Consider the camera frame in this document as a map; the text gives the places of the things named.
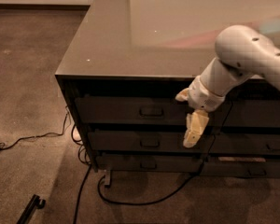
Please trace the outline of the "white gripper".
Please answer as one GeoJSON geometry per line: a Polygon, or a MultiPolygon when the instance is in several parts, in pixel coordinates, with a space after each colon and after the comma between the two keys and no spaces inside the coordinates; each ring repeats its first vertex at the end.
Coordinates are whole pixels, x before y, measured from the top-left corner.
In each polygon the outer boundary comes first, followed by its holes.
{"type": "Polygon", "coordinates": [[[175,99],[178,102],[188,101],[189,106],[196,109],[186,116],[187,129],[183,140],[184,147],[192,148],[199,142],[209,122],[207,112],[214,112],[225,101],[225,97],[210,92],[202,84],[201,77],[197,76],[190,83],[189,88],[180,91],[175,99]]]}

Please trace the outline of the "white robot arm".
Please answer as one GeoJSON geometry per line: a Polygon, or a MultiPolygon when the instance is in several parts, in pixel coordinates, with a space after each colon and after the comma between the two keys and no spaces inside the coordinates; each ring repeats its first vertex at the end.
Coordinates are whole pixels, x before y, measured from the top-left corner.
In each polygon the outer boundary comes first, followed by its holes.
{"type": "Polygon", "coordinates": [[[175,97],[193,109],[186,116],[186,148],[196,146],[200,140],[208,114],[221,106],[233,88],[252,76],[263,77],[280,91],[280,49],[267,36],[247,26],[233,25],[217,36],[215,51],[216,58],[175,97]]]}

